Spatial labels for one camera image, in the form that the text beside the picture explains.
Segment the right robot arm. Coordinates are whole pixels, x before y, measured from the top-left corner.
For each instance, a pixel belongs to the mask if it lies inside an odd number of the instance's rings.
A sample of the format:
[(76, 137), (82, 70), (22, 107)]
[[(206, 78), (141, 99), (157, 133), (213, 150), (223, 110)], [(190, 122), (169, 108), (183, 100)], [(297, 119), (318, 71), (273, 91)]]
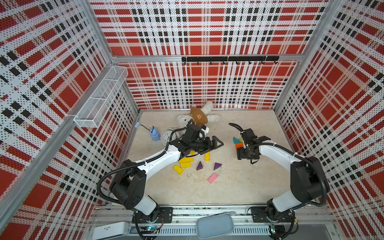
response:
[(266, 136), (255, 135), (252, 129), (229, 123), (240, 132), (244, 146), (237, 149), (238, 160), (255, 164), (261, 156), (268, 157), (290, 174), (290, 188), (278, 197), (267, 201), (261, 215), (269, 222), (293, 218), (296, 209), (306, 205), (323, 207), (327, 203), (330, 186), (321, 162), (316, 157), (304, 157)]

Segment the teal triangle block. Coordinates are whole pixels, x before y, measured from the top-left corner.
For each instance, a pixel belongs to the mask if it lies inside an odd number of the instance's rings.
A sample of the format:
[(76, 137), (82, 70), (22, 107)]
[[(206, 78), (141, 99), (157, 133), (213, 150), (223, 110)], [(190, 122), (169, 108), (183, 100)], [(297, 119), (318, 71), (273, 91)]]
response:
[(234, 142), (234, 144), (241, 143), (241, 141), (235, 137), (233, 137), (233, 142)]

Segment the orange block top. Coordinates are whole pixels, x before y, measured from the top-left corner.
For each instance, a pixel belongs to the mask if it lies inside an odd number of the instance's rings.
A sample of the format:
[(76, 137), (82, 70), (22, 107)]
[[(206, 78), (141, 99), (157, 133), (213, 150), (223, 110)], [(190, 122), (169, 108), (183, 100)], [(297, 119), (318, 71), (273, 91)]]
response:
[(236, 148), (243, 148), (244, 147), (244, 144), (243, 143), (236, 143)]

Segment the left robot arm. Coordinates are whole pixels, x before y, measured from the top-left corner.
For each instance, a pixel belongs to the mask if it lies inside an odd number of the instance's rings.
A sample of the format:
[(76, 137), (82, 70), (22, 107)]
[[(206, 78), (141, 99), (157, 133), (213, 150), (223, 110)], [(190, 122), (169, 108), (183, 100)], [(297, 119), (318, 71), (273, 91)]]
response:
[(198, 126), (190, 120), (185, 127), (171, 132), (162, 151), (140, 161), (124, 161), (120, 168), (102, 176), (96, 186), (97, 194), (108, 202), (134, 211), (135, 223), (138, 218), (154, 223), (162, 214), (159, 204), (145, 195), (147, 180), (192, 151), (204, 155), (224, 145), (217, 137), (208, 137), (208, 132), (208, 127)]

